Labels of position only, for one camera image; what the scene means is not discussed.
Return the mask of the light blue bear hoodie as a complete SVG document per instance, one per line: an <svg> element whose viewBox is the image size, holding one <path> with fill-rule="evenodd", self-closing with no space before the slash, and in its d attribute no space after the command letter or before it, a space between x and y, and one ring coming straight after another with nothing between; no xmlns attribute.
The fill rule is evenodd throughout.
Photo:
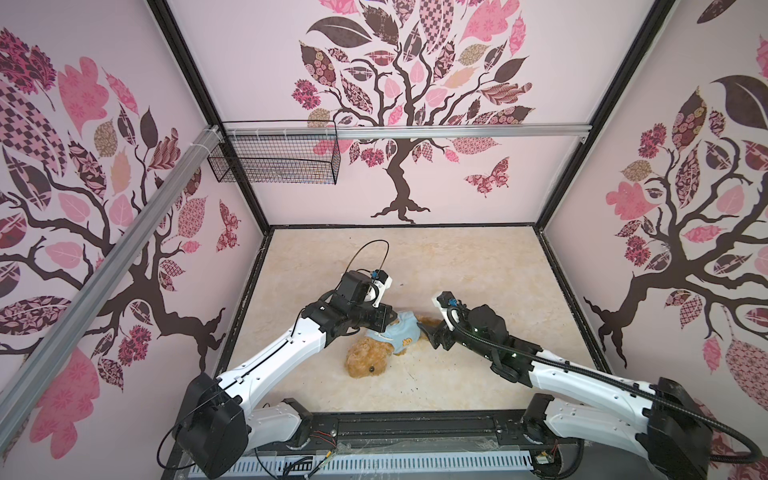
<svg viewBox="0 0 768 480"><path fill-rule="evenodd" d="M399 312L397 319L387 326L381 336L385 343L393 347L394 355L403 354L420 339L421 330L416 315L412 311Z"/></svg>

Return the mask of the brown teddy bear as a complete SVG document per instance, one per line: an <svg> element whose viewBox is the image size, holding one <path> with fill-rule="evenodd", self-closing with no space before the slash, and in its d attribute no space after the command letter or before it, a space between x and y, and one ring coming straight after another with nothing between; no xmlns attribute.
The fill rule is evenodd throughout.
<svg viewBox="0 0 768 480"><path fill-rule="evenodd" d="M421 330L420 339L426 340L427 336L421 329L422 326L435 325L442 320L422 315L416 315L418 326ZM367 331L365 336L355 342L347 351L344 367L347 374L355 379L378 376L384 374L389 367L392 357L400 357L413 349L412 346L401 355L393 354L393 347L383 341L382 333Z"/></svg>

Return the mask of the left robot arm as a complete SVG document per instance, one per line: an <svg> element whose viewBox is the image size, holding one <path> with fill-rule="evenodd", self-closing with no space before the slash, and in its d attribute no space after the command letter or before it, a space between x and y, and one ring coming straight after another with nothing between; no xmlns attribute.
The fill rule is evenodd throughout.
<svg viewBox="0 0 768 480"><path fill-rule="evenodd" d="M258 447L304 442L310 413L292 399L268 408L262 399L337 338L360 328L384 331L397 318L382 301L391 285L383 270L347 271L333 290L306 305L290 329L249 360L216 377L202 373L194 378L169 431L192 466L217 479Z"/></svg>

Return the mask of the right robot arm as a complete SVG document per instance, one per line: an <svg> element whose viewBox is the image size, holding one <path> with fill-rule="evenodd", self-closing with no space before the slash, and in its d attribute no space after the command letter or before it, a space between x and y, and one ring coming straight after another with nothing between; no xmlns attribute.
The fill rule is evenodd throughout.
<svg viewBox="0 0 768 480"><path fill-rule="evenodd" d="M469 309L448 292L433 303L443 317L424 330L434 348L462 345L502 379L537 389L523 420L530 440L590 441L633 453L668 479L707 478L714 429L679 383L636 382L572 363L511 335L491 307Z"/></svg>

